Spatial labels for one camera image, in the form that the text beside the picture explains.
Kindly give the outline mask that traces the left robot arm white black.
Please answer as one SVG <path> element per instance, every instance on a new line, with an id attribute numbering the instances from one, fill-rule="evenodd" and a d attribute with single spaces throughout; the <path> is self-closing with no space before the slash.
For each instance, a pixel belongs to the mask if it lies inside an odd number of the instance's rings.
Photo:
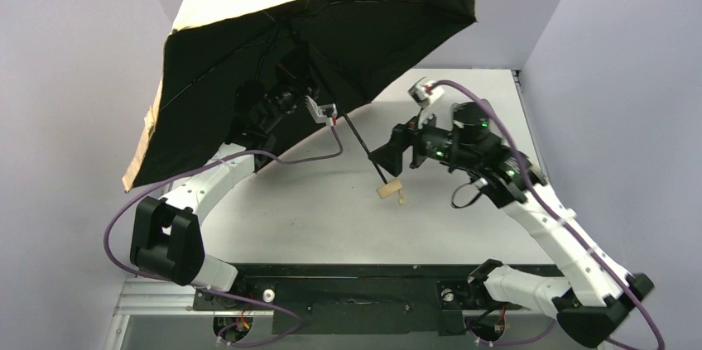
<path id="1" fill-rule="evenodd" d="M 193 125 L 195 160 L 178 177 L 182 184 L 159 199 L 146 196 L 135 212 L 130 261 L 149 276 L 178 285 L 230 290 L 237 269 L 206 253 L 200 227 L 211 210 L 241 180 L 270 161 L 281 163 L 276 146 L 307 126 L 290 122 L 276 126 L 305 105 L 318 124 L 334 127 L 335 104 L 319 105 L 311 79 L 281 79 L 269 90 L 249 80 L 219 116 L 202 108 L 206 117 Z"/>

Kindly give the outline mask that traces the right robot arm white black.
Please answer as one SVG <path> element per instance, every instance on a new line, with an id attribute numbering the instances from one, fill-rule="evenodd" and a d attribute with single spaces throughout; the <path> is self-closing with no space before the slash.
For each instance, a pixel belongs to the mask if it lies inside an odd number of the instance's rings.
<path id="1" fill-rule="evenodd" d="M 513 304 L 554 319 L 579 345 L 596 348 L 652 292 L 653 282 L 610 259 L 565 208 L 542 171 L 519 151 L 486 100 L 456 104 L 452 126 L 438 127 L 425 109 L 397 124 L 388 142 L 369 155 L 392 176 L 406 151 L 411 168 L 427 160 L 462 171 L 469 183 L 519 224 L 559 270 L 539 276 L 490 259 L 471 272 L 470 287 L 499 304 Z"/>

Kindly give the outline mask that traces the beige folding umbrella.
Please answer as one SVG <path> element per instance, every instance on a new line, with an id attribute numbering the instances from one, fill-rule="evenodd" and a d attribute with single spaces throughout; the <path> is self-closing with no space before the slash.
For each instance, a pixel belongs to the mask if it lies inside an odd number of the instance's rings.
<path id="1" fill-rule="evenodd" d="M 317 103 L 351 113 L 476 20 L 476 0 L 183 0 L 123 188 L 185 171 L 198 154 L 190 142 L 207 116 L 201 109 L 219 116 L 246 81 L 269 90 L 281 79 L 311 79 Z M 275 132 L 300 120 L 307 127 L 275 154 L 316 131 L 300 105 Z"/>

